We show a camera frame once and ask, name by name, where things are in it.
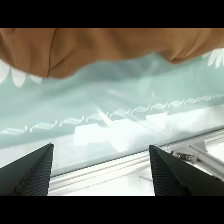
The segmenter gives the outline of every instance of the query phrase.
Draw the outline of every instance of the brown fabric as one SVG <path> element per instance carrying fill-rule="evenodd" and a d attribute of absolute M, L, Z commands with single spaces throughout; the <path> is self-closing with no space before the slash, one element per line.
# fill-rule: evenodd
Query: brown fabric
<path fill-rule="evenodd" d="M 223 46 L 224 28 L 0 28 L 0 58 L 41 77 L 152 52 L 180 63 Z"/>

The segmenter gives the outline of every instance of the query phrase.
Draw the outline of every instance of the white wavy line pattern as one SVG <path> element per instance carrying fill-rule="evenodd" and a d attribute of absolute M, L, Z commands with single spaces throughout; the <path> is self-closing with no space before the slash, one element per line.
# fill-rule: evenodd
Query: white wavy line pattern
<path fill-rule="evenodd" d="M 118 109 L 114 112 L 112 112 L 111 114 L 107 113 L 106 115 L 109 116 L 110 118 L 113 115 L 116 116 L 127 116 L 127 115 L 131 115 L 134 112 L 138 112 L 138 113 L 145 113 L 146 111 L 153 110 L 153 109 L 158 109 L 158 110 L 163 110 L 165 108 L 170 108 L 170 107 L 180 107 L 181 105 L 186 105 L 186 103 L 190 103 L 190 104 L 195 104 L 197 102 L 201 102 L 201 101 L 211 101 L 211 100 L 215 100 L 215 99 L 221 99 L 224 98 L 224 94 L 215 94 L 212 96 L 203 96 L 203 97 L 198 97 L 198 98 L 189 98 L 187 100 L 182 100 L 182 101 L 178 101 L 178 100 L 174 100 L 171 103 L 157 103 L 153 106 L 148 106 L 148 107 L 141 107 L 138 106 L 134 109 L 129 108 L 128 110 L 123 110 L 123 109 Z M 102 120 L 102 117 L 99 116 L 99 114 L 92 114 L 88 117 L 84 117 L 82 116 L 81 118 L 66 118 L 65 120 L 63 120 L 62 122 L 59 123 L 59 127 L 61 127 L 63 124 L 72 124 L 72 125 L 78 125 L 81 124 L 83 121 L 88 122 L 89 120 Z M 29 128 L 27 126 L 24 127 L 24 129 L 16 129 L 16 128 L 6 128 L 4 130 L 2 130 L 0 132 L 0 135 L 11 135 L 11 136 L 18 136 L 18 135 L 22 135 L 25 132 L 27 132 L 28 130 L 30 132 L 33 132 L 34 129 L 39 129 L 39 130 L 52 130 L 56 125 L 58 124 L 58 121 L 55 121 L 54 123 L 45 123 L 45 122 L 40 122 L 36 125 L 34 125 L 33 127 Z"/>

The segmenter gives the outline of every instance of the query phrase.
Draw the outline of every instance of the brown leather object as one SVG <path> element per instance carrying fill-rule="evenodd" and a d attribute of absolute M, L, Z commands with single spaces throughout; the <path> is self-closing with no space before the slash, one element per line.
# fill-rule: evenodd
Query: brown leather object
<path fill-rule="evenodd" d="M 41 77 L 152 52 L 180 63 L 220 47 L 224 28 L 0 28 L 0 59 Z"/>

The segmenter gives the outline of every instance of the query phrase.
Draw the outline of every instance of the white flower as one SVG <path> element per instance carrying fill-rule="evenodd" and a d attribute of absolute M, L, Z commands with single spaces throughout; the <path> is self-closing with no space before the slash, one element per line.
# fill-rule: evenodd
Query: white flower
<path fill-rule="evenodd" d="M 224 66 L 224 48 L 215 49 L 209 53 L 202 55 L 203 58 L 209 57 L 208 66 L 215 63 L 215 67 Z"/>
<path fill-rule="evenodd" d="M 41 77 L 37 77 L 34 75 L 27 75 L 25 72 L 20 71 L 18 69 L 12 68 L 10 65 L 0 60 L 0 84 L 2 84 L 7 76 L 9 75 L 9 71 L 11 69 L 12 80 L 16 87 L 21 88 L 26 80 L 26 76 L 30 77 L 35 83 L 40 84 L 42 82 Z"/>

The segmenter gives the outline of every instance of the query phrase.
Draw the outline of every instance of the glass surface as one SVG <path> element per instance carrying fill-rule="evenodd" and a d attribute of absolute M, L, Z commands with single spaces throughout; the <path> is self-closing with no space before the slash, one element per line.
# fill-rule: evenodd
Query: glass surface
<path fill-rule="evenodd" d="M 180 65 L 157 54 L 98 62 L 63 80 L 0 62 L 0 149 L 28 153 L 51 141 L 58 175 L 220 129 L 223 55 Z"/>

